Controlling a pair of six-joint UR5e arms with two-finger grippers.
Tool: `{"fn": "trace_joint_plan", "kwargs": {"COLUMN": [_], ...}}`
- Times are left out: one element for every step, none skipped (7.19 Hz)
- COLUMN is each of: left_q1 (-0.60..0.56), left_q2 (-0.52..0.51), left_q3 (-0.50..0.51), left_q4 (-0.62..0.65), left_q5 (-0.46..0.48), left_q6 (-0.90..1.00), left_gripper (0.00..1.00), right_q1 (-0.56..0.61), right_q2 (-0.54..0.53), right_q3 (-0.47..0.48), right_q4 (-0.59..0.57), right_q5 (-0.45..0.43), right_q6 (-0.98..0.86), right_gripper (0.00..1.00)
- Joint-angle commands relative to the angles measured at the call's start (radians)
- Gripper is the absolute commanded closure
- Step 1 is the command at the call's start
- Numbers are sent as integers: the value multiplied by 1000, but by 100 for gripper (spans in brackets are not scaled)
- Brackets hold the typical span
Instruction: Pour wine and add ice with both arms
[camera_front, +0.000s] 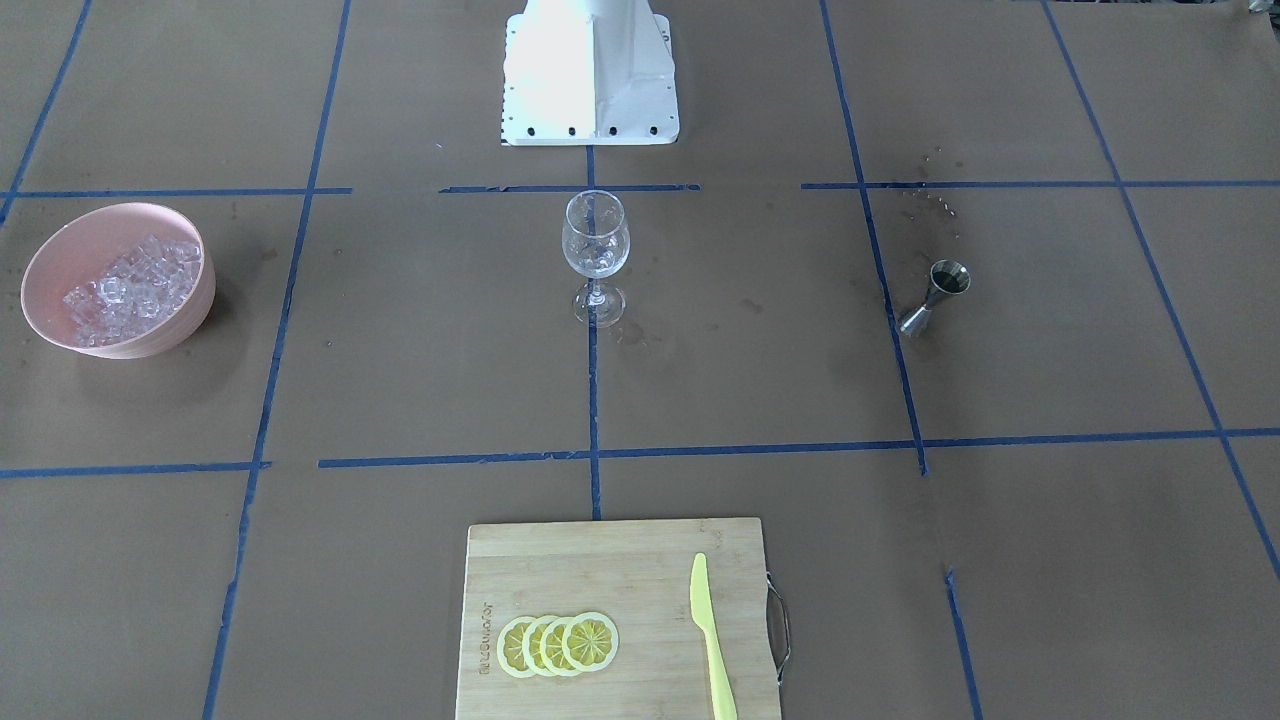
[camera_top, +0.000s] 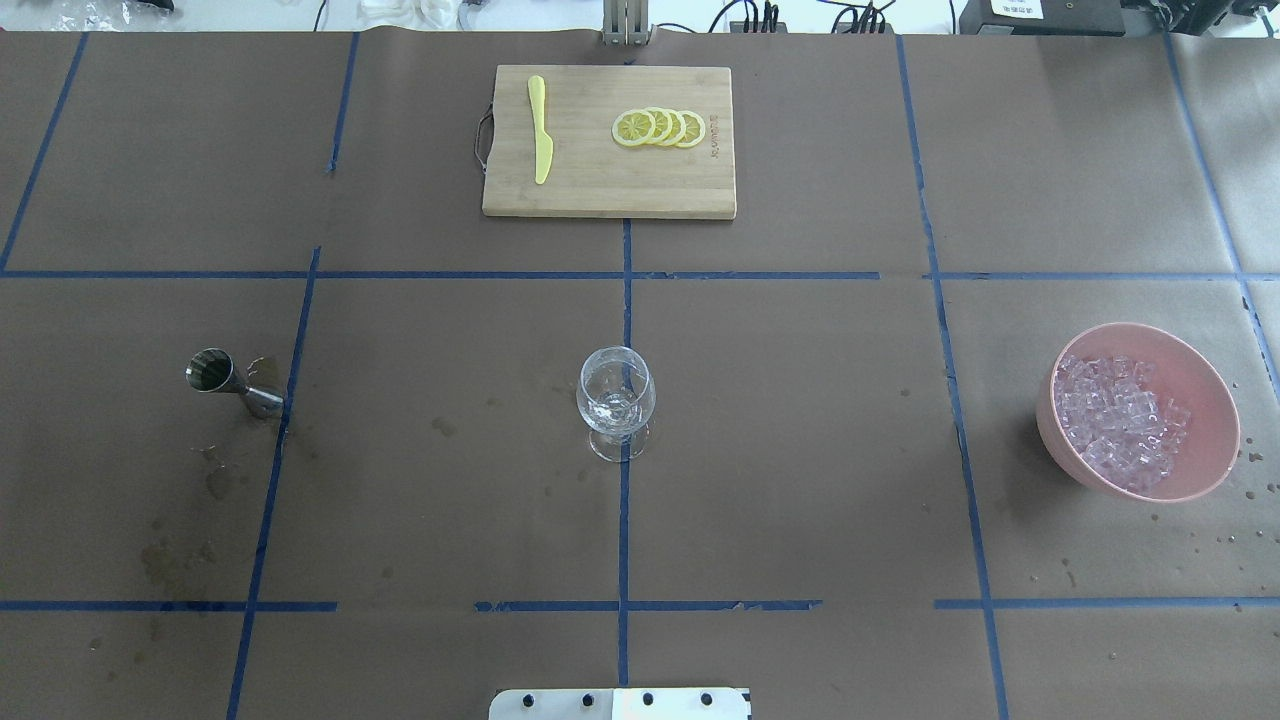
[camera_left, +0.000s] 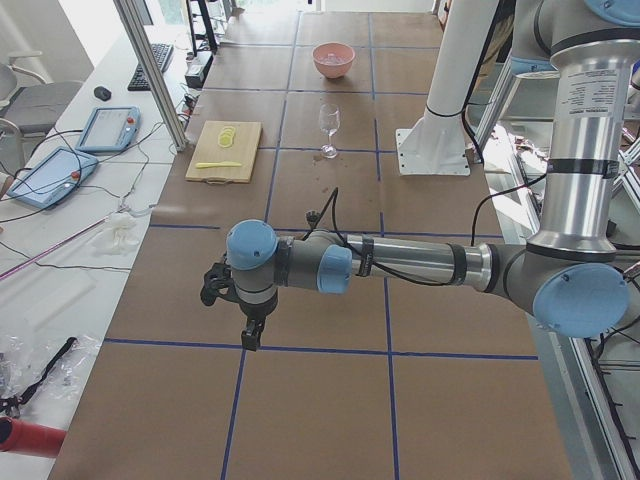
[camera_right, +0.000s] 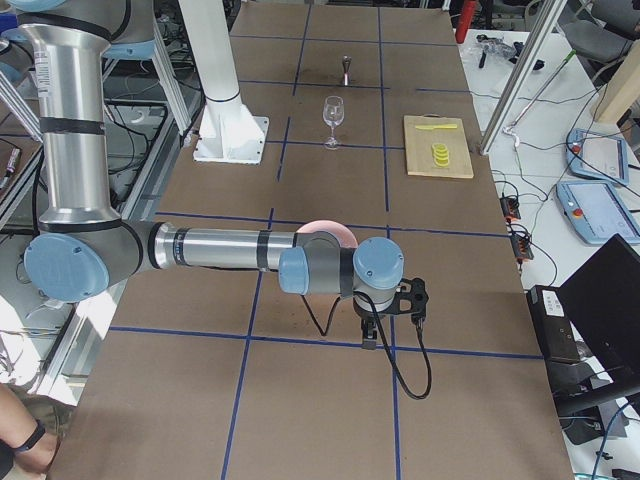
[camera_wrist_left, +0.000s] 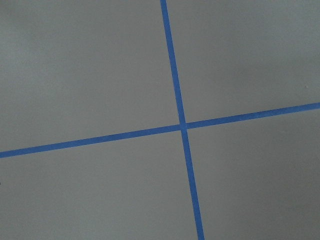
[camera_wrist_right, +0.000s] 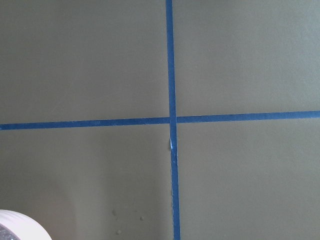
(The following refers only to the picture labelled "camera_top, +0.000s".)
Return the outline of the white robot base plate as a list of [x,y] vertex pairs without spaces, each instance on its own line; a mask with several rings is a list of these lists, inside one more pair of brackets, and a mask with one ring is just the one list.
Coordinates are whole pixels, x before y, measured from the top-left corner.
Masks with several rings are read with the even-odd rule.
[[751,719],[748,689],[732,687],[508,689],[489,719]]

